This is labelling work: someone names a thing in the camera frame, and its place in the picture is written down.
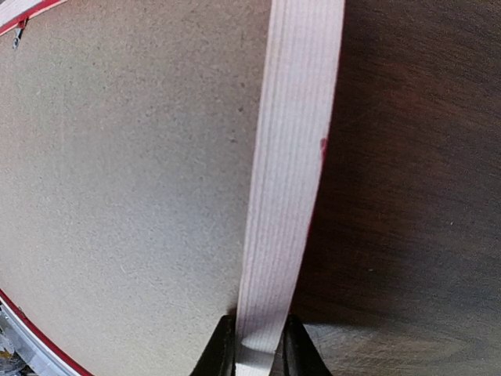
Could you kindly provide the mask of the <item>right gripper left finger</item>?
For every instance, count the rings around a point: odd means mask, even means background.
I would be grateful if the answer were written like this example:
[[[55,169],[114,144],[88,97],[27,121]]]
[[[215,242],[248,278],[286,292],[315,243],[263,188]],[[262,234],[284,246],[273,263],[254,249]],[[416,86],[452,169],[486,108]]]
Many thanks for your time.
[[[220,318],[190,376],[234,376],[236,318]]]

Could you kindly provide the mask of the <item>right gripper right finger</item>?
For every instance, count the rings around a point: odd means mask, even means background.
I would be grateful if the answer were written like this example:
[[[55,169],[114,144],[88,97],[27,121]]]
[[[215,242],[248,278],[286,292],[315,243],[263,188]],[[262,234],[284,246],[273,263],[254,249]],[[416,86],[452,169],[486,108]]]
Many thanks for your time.
[[[280,348],[278,375],[332,376],[298,316],[287,317]]]

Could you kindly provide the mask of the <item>brown backing board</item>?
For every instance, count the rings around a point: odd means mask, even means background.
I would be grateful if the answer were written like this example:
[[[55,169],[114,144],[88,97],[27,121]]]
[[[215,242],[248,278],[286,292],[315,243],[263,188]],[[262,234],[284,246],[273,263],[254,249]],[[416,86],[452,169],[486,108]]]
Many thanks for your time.
[[[94,375],[187,375],[236,304],[269,11],[69,1],[1,40],[1,288]]]

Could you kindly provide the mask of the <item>wooden picture frame red edge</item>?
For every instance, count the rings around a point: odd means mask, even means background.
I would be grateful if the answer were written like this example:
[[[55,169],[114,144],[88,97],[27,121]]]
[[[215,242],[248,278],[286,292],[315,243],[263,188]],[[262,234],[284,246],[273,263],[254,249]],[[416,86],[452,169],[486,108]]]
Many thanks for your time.
[[[17,49],[31,20],[67,2],[2,2],[1,40],[11,35]],[[240,281],[224,314],[236,318],[235,375],[269,374],[283,336],[325,159],[344,20],[342,1],[267,2]],[[94,375],[1,288],[2,302],[79,375]]]

